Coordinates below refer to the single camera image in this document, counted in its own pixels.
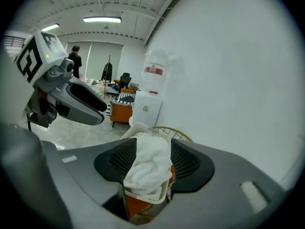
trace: laundry basket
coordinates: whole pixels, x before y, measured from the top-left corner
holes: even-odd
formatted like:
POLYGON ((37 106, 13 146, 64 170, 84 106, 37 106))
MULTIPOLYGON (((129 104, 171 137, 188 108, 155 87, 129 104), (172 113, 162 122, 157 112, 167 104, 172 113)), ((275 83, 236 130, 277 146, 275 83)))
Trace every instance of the laundry basket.
MULTIPOLYGON (((168 142, 169 147, 171 147, 172 138, 168 134, 160 133, 160 132, 156 131, 155 129, 149 128, 147 125, 144 125, 142 123, 134 123, 132 125, 132 127, 121 137, 121 139, 130 138, 130 137, 134 136, 135 134, 137 134, 138 132, 151 133, 154 136, 162 137, 168 142)), ((161 190, 160 199, 157 200, 157 201, 151 200, 151 199, 148 199, 148 198, 143 198, 143 197, 141 197, 137 194, 134 194, 134 193, 130 192, 130 190, 128 188, 125 189, 125 194, 130 196, 130 197, 136 198, 138 200, 145 201, 147 203, 161 204, 165 200, 166 192, 167 192, 167 188, 168 188, 168 183, 169 183, 168 180, 162 183, 162 185, 161 185, 162 190, 161 190)))

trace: floor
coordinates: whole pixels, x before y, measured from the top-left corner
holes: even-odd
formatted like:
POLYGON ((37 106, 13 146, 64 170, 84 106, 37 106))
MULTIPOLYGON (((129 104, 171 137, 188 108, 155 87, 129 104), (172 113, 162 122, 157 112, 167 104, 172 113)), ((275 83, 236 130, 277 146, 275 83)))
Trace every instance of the floor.
MULTIPOLYGON (((41 140, 53 142, 55 145, 63 146, 65 149, 94 146, 119 140, 130 128, 128 123, 115 123, 109 116, 103 114, 105 119, 99 125, 85 125, 67 120, 59 115, 48 128, 31 123, 32 132, 41 140)), ((19 126, 28 129, 27 118, 24 114, 19 126)))

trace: ceiling light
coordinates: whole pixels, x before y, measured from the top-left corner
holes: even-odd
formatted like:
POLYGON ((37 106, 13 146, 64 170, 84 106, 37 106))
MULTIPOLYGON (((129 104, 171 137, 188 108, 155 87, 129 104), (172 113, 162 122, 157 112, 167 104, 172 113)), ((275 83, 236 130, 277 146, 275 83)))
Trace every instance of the ceiling light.
POLYGON ((51 25, 51 26, 49 26, 47 28, 42 29, 42 31, 48 31, 48 30, 54 29, 56 27, 59 27, 59 24, 56 23, 54 25, 51 25))
POLYGON ((121 23, 121 18, 118 17, 85 17, 83 18, 85 22, 113 22, 121 23))

